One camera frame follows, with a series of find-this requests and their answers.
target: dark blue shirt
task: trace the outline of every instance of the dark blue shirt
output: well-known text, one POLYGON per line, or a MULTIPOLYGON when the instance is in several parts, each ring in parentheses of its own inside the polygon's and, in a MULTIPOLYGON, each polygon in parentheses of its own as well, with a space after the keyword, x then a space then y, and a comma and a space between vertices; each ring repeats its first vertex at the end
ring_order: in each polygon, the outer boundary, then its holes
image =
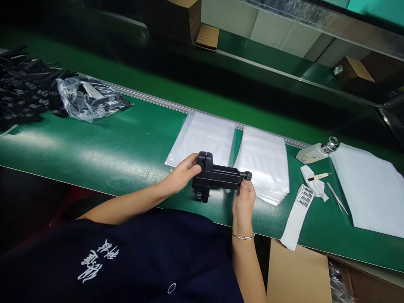
POLYGON ((212 221, 179 210, 122 225, 81 219, 0 259, 13 302, 243 302, 212 221))

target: silver bracelet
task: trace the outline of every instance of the silver bracelet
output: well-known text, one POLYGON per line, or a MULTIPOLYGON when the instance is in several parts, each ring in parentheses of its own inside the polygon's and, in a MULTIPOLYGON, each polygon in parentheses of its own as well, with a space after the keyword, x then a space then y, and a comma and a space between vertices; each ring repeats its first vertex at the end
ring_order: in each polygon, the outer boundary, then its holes
POLYGON ((255 233, 252 233, 252 236, 250 236, 250 237, 239 237, 239 236, 236 236, 235 234, 233 234, 233 232, 231 232, 231 235, 233 237, 241 239, 241 240, 252 240, 255 237, 255 233))

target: bottle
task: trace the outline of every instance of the bottle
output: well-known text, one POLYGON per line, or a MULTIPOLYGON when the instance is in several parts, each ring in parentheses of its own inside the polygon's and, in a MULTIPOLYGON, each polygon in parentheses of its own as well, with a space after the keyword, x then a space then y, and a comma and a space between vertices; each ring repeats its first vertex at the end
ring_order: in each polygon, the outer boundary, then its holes
POLYGON ((338 139, 330 137, 329 142, 321 144, 317 143, 306 147, 298 152, 296 159, 303 164, 310 164, 319 160, 328 158, 329 155, 337 150, 338 139))

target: black bracket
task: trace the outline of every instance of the black bracket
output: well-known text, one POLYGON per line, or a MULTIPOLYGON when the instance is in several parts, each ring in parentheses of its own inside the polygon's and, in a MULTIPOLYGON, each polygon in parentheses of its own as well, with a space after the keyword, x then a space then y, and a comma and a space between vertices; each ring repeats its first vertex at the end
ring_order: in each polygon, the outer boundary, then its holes
POLYGON ((211 187, 237 190, 241 181, 251 180, 249 171, 239 172, 237 168, 213 164, 212 153, 201 151, 197 158, 197 164, 202 171, 192 181, 192 188, 196 192, 195 199, 207 203, 211 187))

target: black plastic parts pile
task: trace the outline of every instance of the black plastic parts pile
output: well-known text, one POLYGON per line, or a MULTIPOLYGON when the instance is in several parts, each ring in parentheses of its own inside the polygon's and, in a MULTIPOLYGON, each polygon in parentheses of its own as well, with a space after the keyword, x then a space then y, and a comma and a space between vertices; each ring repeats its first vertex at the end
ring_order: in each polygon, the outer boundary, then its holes
POLYGON ((74 75, 72 70, 27 56, 26 47, 0 53, 0 131, 39 122, 45 110, 66 117, 56 79, 74 75))

